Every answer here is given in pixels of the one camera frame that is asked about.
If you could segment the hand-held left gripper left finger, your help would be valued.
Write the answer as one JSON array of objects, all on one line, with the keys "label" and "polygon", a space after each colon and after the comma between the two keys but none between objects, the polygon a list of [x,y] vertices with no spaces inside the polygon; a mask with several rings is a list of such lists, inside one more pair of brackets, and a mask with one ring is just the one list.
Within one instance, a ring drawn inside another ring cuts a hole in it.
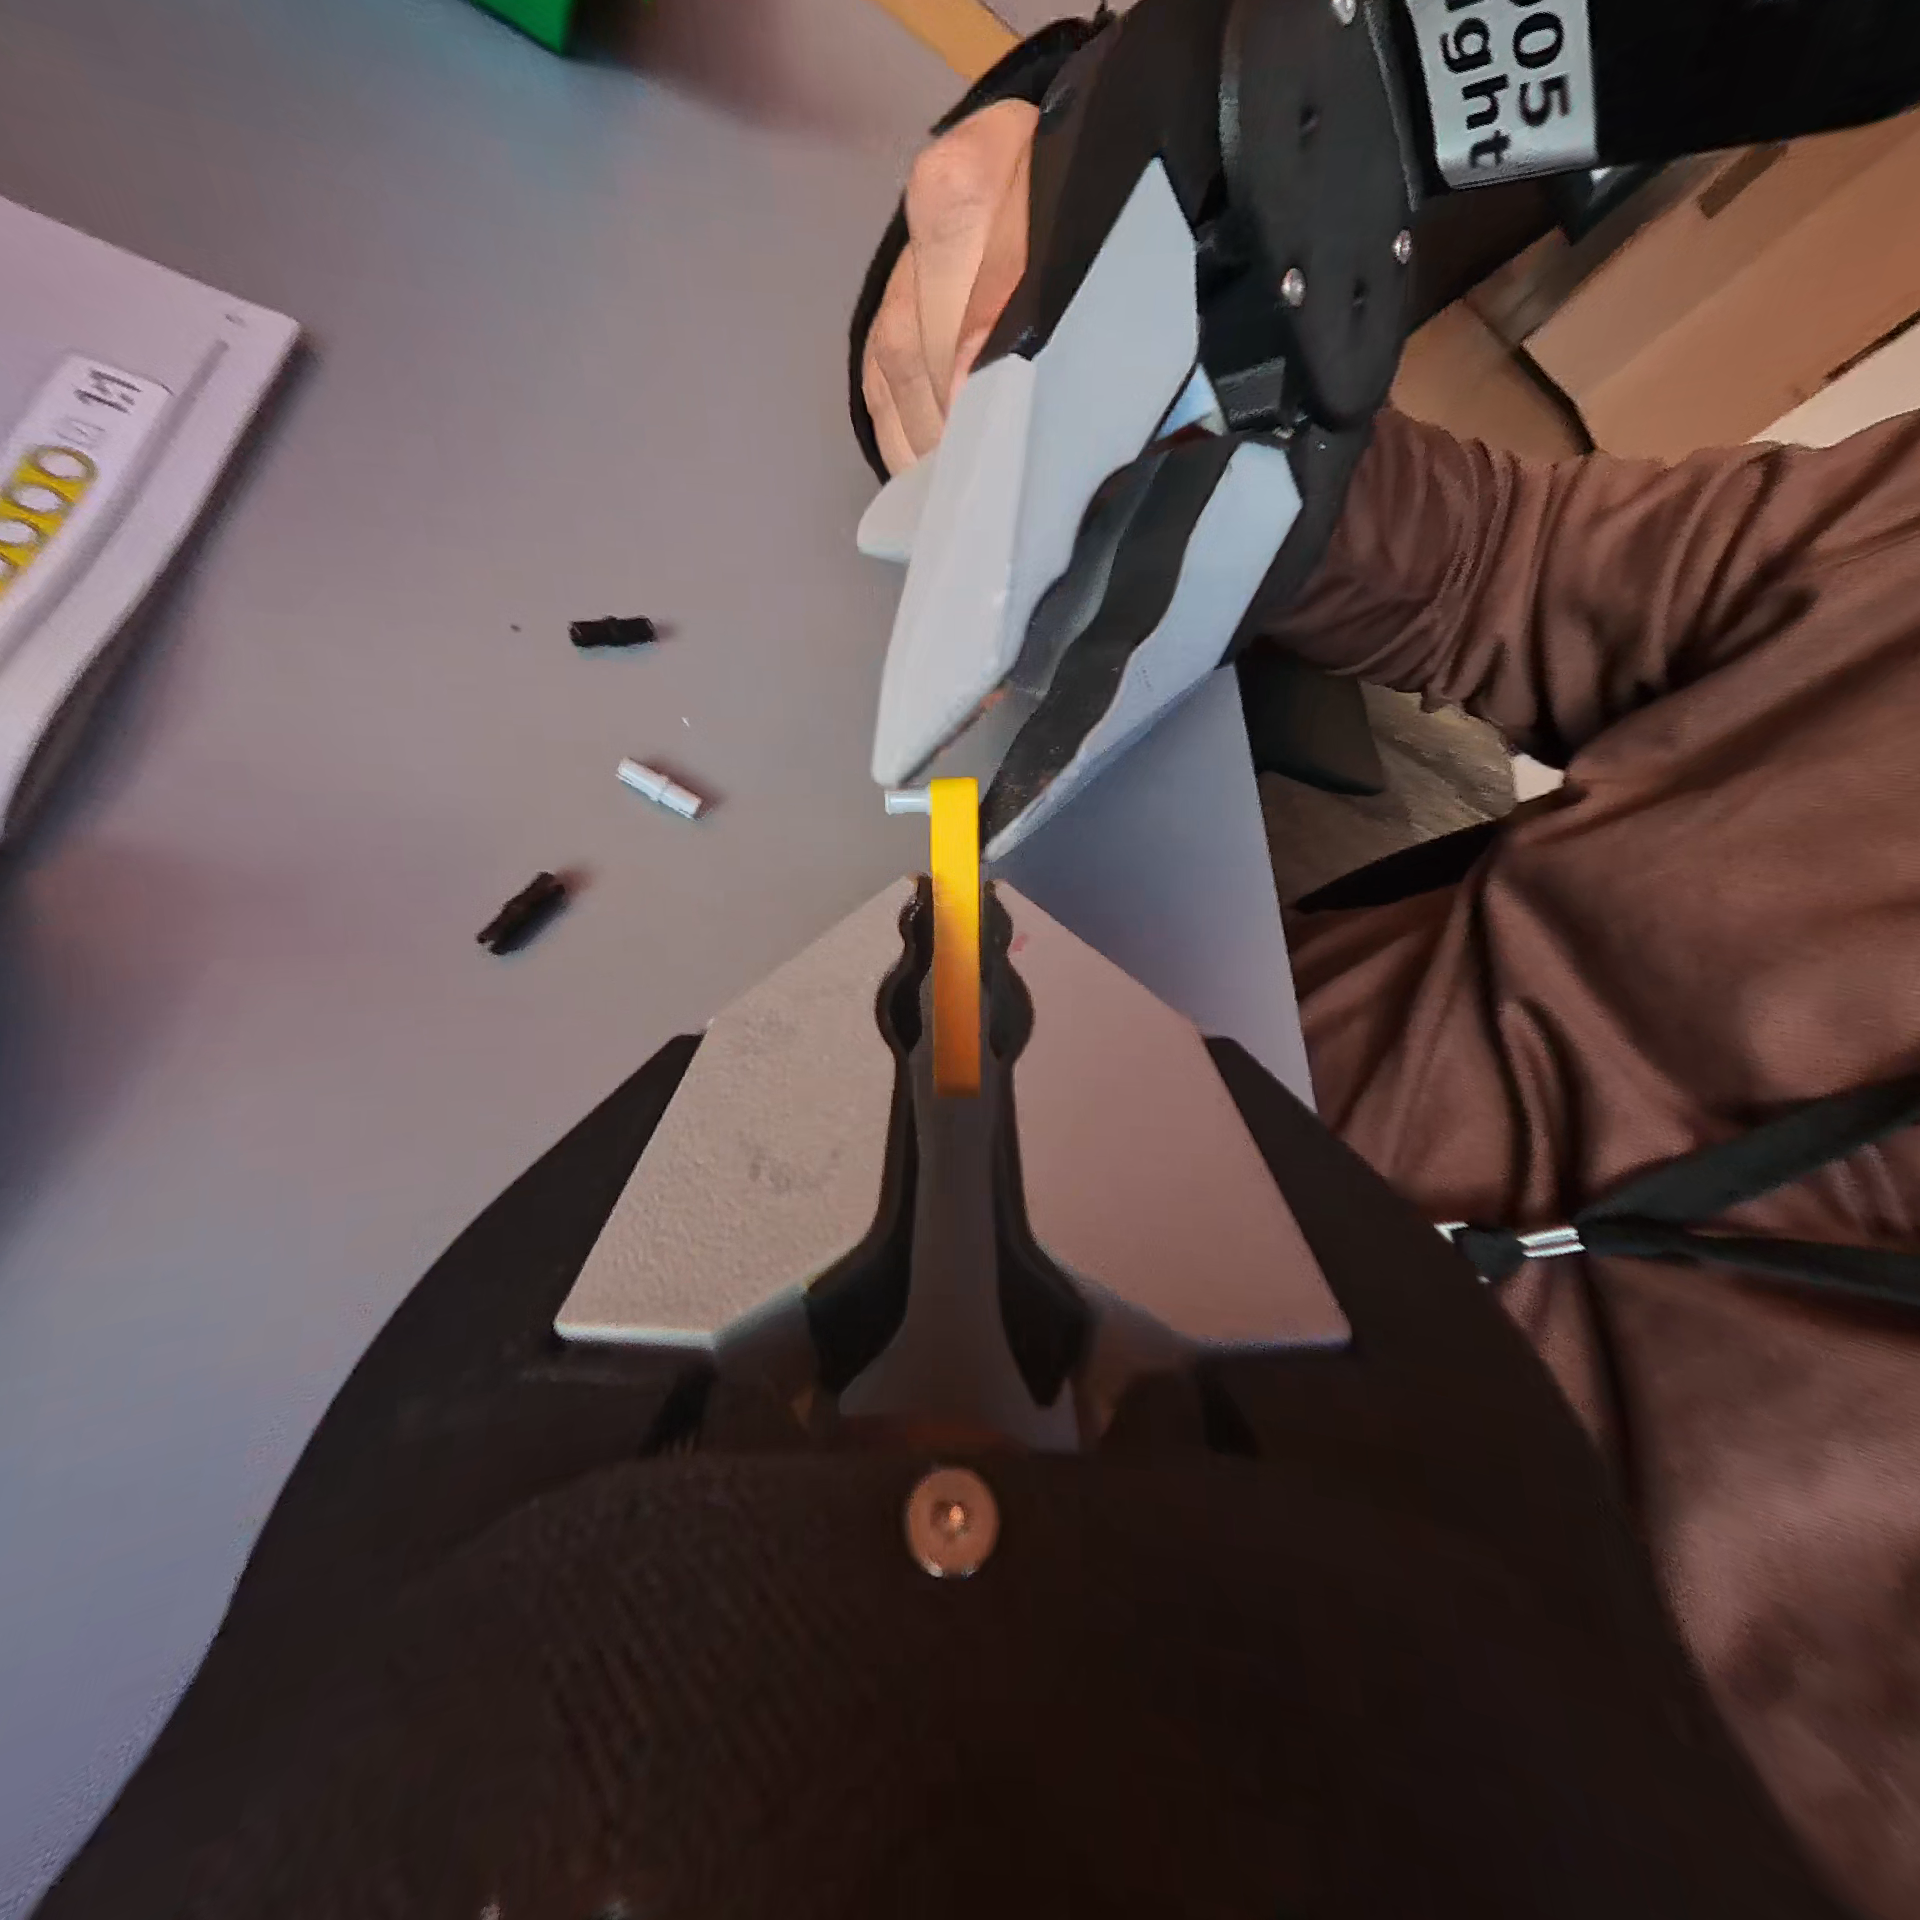
[{"label": "hand-held left gripper left finger", "polygon": [[891,880],[709,1022],[555,1314],[567,1354],[830,1397],[811,1291],[880,1229],[911,1133],[881,1005],[916,901]]}]

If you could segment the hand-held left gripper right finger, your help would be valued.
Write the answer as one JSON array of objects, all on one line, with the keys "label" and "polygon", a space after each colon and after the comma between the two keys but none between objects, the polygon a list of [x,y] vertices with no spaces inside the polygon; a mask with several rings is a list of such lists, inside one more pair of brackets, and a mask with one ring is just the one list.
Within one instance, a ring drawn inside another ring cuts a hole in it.
[{"label": "hand-held left gripper right finger", "polygon": [[1344,1354],[1339,1307],[1204,1035],[992,886],[1031,1008],[1009,1087],[1024,1221],[1085,1310],[1075,1411],[1199,1359]]}]

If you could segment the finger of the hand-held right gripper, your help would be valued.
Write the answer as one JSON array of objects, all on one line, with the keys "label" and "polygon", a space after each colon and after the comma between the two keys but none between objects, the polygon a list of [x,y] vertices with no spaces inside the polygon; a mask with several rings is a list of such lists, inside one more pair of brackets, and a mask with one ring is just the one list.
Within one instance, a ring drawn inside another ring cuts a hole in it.
[{"label": "finger of the hand-held right gripper", "polygon": [[1083,587],[1069,571],[1088,509],[1145,453],[1197,363],[1193,228],[1151,157],[1047,343],[974,367],[942,443],[886,486],[911,495],[895,624],[871,748],[877,784],[911,784],[985,714],[1036,703]]},{"label": "finger of the hand-held right gripper", "polygon": [[1195,434],[1104,483],[989,722],[989,861],[1014,852],[1224,660],[1302,511],[1289,454]]}]

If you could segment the yellow lego beam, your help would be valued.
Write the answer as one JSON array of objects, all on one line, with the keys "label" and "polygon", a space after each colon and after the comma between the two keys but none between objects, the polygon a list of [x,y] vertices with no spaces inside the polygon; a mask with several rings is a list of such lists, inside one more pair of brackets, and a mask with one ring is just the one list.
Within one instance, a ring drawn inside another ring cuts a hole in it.
[{"label": "yellow lego beam", "polygon": [[980,843],[971,776],[927,784],[929,1072],[939,1096],[980,1091]]}]

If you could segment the person's right forearm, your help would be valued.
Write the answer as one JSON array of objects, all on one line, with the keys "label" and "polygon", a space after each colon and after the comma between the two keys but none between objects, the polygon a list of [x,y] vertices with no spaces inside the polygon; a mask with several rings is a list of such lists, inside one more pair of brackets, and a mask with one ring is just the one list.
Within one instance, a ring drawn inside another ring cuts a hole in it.
[{"label": "person's right forearm", "polygon": [[1384,412],[1262,638],[1462,709],[1539,762],[1727,667],[1769,692],[1916,638],[1918,420],[1676,463],[1526,460]]}]

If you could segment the lego instruction booklet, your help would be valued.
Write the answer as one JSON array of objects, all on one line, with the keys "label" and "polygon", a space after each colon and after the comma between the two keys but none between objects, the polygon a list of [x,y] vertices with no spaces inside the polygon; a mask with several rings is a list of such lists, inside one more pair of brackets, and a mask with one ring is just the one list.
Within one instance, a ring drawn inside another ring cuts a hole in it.
[{"label": "lego instruction booklet", "polygon": [[1,203],[6,842],[300,343],[279,310]]}]

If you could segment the person's right hand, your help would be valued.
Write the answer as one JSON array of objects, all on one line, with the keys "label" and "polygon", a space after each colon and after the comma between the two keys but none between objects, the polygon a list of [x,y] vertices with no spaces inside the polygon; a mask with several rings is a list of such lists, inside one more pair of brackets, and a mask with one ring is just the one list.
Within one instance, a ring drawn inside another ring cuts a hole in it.
[{"label": "person's right hand", "polygon": [[929,140],[902,187],[902,244],[853,326],[853,398],[881,480],[932,453],[1025,263],[1039,109],[1000,100]]}]

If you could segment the cardboard box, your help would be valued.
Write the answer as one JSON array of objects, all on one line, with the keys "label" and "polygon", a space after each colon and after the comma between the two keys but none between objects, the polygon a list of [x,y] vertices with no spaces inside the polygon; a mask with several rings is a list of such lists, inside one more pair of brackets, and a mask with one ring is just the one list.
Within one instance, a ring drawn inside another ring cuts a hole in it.
[{"label": "cardboard box", "polygon": [[1823,448],[1918,405],[1918,122],[1428,206],[1389,394],[1529,458]]}]

